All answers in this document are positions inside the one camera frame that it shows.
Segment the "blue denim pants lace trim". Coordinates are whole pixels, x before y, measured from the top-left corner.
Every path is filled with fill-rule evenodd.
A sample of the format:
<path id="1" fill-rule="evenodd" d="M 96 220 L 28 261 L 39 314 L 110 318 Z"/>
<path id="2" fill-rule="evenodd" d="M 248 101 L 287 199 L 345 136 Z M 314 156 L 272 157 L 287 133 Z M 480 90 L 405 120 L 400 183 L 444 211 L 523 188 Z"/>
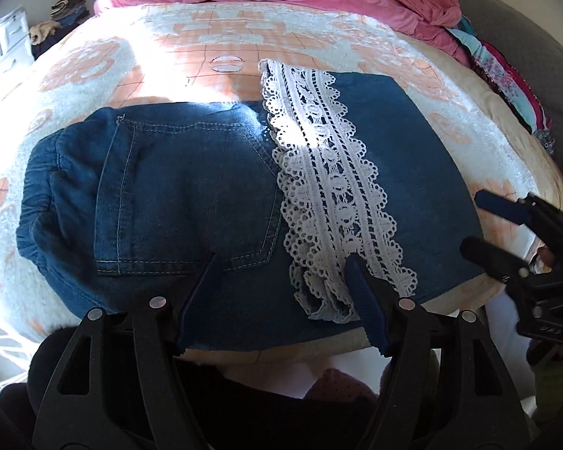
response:
<path id="1" fill-rule="evenodd" d="M 185 343 L 264 351 L 353 329 L 347 258 L 403 297 L 477 278 L 455 163 L 390 77 L 262 64 L 256 100 L 102 108 L 40 139 L 17 247 L 77 316 L 215 278 Z"/>

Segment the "beige bed sheet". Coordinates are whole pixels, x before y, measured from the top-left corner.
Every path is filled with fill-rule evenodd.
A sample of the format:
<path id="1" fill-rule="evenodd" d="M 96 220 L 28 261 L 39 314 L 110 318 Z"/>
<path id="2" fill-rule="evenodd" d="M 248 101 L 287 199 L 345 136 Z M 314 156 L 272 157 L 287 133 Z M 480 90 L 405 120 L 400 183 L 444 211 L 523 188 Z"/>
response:
<path id="1" fill-rule="evenodd" d="M 447 93 L 418 93 L 418 105 L 474 196 L 484 189 L 511 201 L 533 193 L 563 210 L 563 174 L 540 142 L 473 71 L 414 41 L 418 56 Z"/>

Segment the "floral teal pink pillow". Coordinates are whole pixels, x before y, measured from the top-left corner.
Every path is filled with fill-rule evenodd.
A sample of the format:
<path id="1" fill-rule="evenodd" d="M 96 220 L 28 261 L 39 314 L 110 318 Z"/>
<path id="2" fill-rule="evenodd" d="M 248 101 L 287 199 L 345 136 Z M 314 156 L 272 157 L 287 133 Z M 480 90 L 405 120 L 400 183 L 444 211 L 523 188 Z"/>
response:
<path id="1" fill-rule="evenodd" d="M 497 93 L 515 114 L 520 124 L 534 136 L 549 156 L 555 152 L 552 122 L 540 100 L 523 76 L 509 64 L 502 52 L 477 37 L 464 15 L 455 27 L 447 27 L 467 54 L 470 66 Z"/>

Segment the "grey padded headboard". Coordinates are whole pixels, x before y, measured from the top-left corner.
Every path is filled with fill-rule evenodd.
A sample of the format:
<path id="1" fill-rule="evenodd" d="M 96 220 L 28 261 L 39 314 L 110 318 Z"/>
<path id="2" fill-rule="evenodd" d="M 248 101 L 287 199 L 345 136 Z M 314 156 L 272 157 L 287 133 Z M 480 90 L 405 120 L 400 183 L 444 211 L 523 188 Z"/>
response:
<path id="1" fill-rule="evenodd" d="M 500 0 L 459 0 L 481 39 L 506 56 L 552 120 L 553 159 L 563 173 L 563 46 L 533 20 Z"/>

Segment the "white orange plush blanket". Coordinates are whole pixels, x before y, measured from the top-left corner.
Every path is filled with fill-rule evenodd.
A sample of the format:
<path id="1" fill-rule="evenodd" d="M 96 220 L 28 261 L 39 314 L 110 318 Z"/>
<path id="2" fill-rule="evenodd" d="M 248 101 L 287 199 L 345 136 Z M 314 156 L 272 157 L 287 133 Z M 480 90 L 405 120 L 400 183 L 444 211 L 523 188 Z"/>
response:
<path id="1" fill-rule="evenodd" d="M 0 328 L 29 345 L 75 320 L 16 249 L 23 176 L 40 138 L 102 107 L 255 100 L 263 59 L 383 74 L 422 112 L 418 93 L 447 93 L 414 41 L 364 15 L 268 3 L 140 5 L 83 23 L 0 100 Z"/>

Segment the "white drawer cabinet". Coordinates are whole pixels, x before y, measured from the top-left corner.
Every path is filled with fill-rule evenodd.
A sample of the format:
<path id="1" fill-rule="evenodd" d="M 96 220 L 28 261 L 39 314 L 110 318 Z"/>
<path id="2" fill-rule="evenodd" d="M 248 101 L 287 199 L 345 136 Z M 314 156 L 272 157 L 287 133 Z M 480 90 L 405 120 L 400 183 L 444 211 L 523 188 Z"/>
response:
<path id="1" fill-rule="evenodd" d="M 0 18 L 0 77 L 33 62 L 27 13 L 19 6 Z"/>

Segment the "pile of folded clothes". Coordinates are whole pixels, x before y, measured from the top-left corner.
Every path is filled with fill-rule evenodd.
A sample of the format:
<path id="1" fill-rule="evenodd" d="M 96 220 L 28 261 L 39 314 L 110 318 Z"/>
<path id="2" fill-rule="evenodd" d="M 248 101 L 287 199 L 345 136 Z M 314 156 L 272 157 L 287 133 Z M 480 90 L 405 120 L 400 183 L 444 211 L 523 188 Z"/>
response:
<path id="1" fill-rule="evenodd" d="M 39 58 L 90 17 L 86 0 L 59 0 L 50 8 L 50 19 L 30 27 L 34 59 Z"/>

